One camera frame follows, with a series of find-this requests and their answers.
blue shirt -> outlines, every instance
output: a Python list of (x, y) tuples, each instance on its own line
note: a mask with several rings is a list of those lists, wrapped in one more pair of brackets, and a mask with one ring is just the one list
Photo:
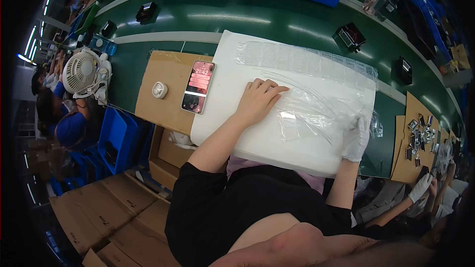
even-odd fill
[(75, 10), (77, 10), (77, 9), (79, 9), (79, 8), (81, 7), (80, 5), (78, 5), (79, 1), (80, 1), (80, 0), (74, 0), (74, 3), (71, 4), (71, 6), (69, 7), (72, 12), (75, 11)]
[[(53, 95), (56, 95), (59, 98), (63, 98), (66, 89), (62, 82), (58, 82), (55, 90), (53, 91)], [(61, 105), (62, 117), (67, 115), (68, 109), (62, 104)], [(51, 124), (49, 126), (49, 131), (51, 134), (55, 133), (56, 129), (56, 137), (59, 141), (61, 146), (65, 147), (72, 147), (74, 150), (83, 150), (86, 147), (91, 146), (94, 144), (94, 141), (90, 138), (85, 138), (77, 145), (74, 145), (78, 140), (80, 140), (84, 135), (84, 130), (86, 127), (86, 118), (84, 118), (83, 114), (77, 112), (74, 115), (67, 116), (61, 122), (57, 124)]]

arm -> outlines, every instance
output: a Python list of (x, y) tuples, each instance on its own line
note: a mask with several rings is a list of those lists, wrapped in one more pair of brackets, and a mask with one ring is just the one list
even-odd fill
[(244, 130), (262, 121), (280, 98), (278, 93), (288, 90), (271, 80), (247, 83), (236, 112), (199, 146), (188, 162), (199, 170), (216, 173)]
[(358, 166), (370, 139), (370, 122), (364, 116), (357, 116), (345, 131), (343, 160), (336, 173), (335, 182), (326, 199), (326, 204), (351, 209)]
[(354, 183), (358, 176), (359, 162), (343, 159), (336, 173), (335, 181), (328, 194), (326, 204), (351, 209), (353, 205)]
[(382, 227), (382, 226), (386, 225), (390, 220), (395, 218), (398, 214), (400, 214), (401, 212), (407, 210), (409, 208), (409, 206), (411, 206), (411, 205), (412, 205), (412, 200), (409, 199), (409, 198), (406, 198), (401, 203), (399, 203), (398, 205), (392, 207), (390, 210), (384, 212), (382, 215), (377, 216), (374, 219), (372, 219), (371, 221), (369, 221), (368, 223), (366, 223), (366, 225), (364, 227), (368, 228), (368, 227), (373, 226), (373, 225), (379, 225), (379, 226)]
[(437, 197), (434, 201), (434, 208), (432, 209), (432, 216), (435, 217), (437, 215), (437, 211), (439, 210), (439, 205), (442, 202), (442, 198), (444, 197), (445, 191), (448, 187), (448, 184), (454, 179), (455, 174), (455, 163), (450, 163), (448, 166), (447, 177), (440, 189), (440, 192), (437, 194)]
[(86, 120), (89, 119), (90, 114), (89, 110), (87, 109), (86, 106), (86, 100), (85, 99), (76, 99), (76, 105), (77, 105), (77, 110), (79, 113), (81, 113)]
[(49, 67), (49, 72), (48, 74), (49, 75), (52, 75), (54, 70), (55, 70), (55, 67), (56, 67), (56, 56), (58, 55), (59, 53), (59, 50), (56, 51), (54, 57), (53, 57), (53, 61), (51, 62), (51, 66)]

cardboard sheet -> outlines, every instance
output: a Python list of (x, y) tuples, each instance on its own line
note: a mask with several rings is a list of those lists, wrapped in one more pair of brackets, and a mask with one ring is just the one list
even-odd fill
[(440, 143), (444, 143), (446, 139), (449, 139), (450, 138), (450, 135), (449, 133), (444, 129), (444, 128), (441, 128), (440, 130)]
[[(182, 110), (181, 102), (191, 68), (196, 60), (211, 62), (213, 57), (171, 51), (153, 51), (143, 75), (135, 105), (135, 115), (189, 136), (195, 115)], [(151, 93), (152, 87), (158, 81), (168, 87), (168, 92), (162, 99), (155, 98)]]
[[(419, 121), (419, 114), (424, 116), (424, 120), (432, 115), (432, 113), (419, 100), (417, 100), (410, 92), (407, 92), (404, 138), (402, 139), (396, 166), (392, 173), (391, 180), (393, 181), (413, 183), (416, 181), (422, 166), (429, 167), (429, 171), (432, 169), (434, 154), (430, 152), (430, 143), (427, 144), (425, 151), (419, 149), (417, 153), (421, 159), (421, 165), (419, 167), (416, 168), (414, 160), (415, 156), (412, 157), (411, 161), (407, 160), (405, 157), (406, 149), (409, 146), (409, 136), (412, 133), (412, 129), (408, 127), (408, 124), (412, 120)], [(435, 117), (433, 118), (431, 128), (435, 128), (436, 130), (439, 129), (439, 121)]]
[[(223, 32), (213, 59), (216, 69), (213, 73), (203, 112), (201, 115), (195, 116), (193, 121), (191, 140), (194, 144), (200, 145), (235, 112), (247, 82), (253, 81), (255, 78), (266, 79), (262, 71), (264, 68), (236, 64), (234, 58), (237, 53), (237, 45), (239, 42), (247, 41), (275, 43), (249, 35), (229, 31)], [(322, 57), (321, 62), (332, 61)], [(285, 76), (285, 80), (292, 79), (301, 87), (318, 89), (318, 92), (329, 101), (354, 99), (353, 103), (346, 104), (348, 108), (352, 108), (352, 111), (355, 112), (354, 115), (356, 115), (364, 106), (367, 107), (369, 111), (366, 115), (368, 120), (371, 120), (375, 97), (374, 90), (358, 91), (355, 88), (329, 79), (272, 68), (266, 68), (266, 70)], [(363, 75), (355, 71), (351, 71), (351, 74), (365, 79)], [(291, 84), (281, 81), (279, 81), (279, 84), (292, 87)], [(344, 113), (348, 115), (350, 111), (345, 110)], [(233, 154), (245, 159), (299, 170), (311, 175), (334, 177), (341, 162), (343, 130), (348, 126), (351, 119), (352, 117), (348, 116), (347, 124), (346, 122), (341, 123), (341, 126), (339, 125), (331, 132), (332, 144), (323, 136), (314, 135), (308, 128), (303, 128), (299, 139), (282, 141), (278, 113), (273, 110), (261, 123), (248, 128), (241, 135)]]
[(394, 140), (394, 155), (392, 157), (392, 169), (391, 177), (396, 167), (396, 162), (398, 161), (399, 150), (401, 149), (402, 139), (404, 139), (404, 122), (406, 121), (406, 116), (396, 116), (396, 134)]

clear plastic sheet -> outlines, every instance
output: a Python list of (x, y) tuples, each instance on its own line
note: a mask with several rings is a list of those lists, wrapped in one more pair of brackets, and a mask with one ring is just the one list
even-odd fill
[(280, 112), (279, 119), (282, 128), (281, 139), (283, 141), (300, 138), (297, 127), (297, 119), (293, 110)]
[(235, 61), (241, 65), (330, 79), (349, 87), (378, 90), (377, 69), (324, 51), (268, 42), (239, 42)]
[(370, 135), (372, 139), (383, 137), (383, 124), (380, 121), (380, 116), (375, 111), (373, 111), (373, 116), (371, 117)]

smartphone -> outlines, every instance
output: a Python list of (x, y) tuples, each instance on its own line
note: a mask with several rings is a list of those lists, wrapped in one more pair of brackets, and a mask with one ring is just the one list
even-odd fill
[(183, 110), (195, 114), (203, 111), (214, 68), (215, 64), (212, 62), (195, 61), (181, 102)]

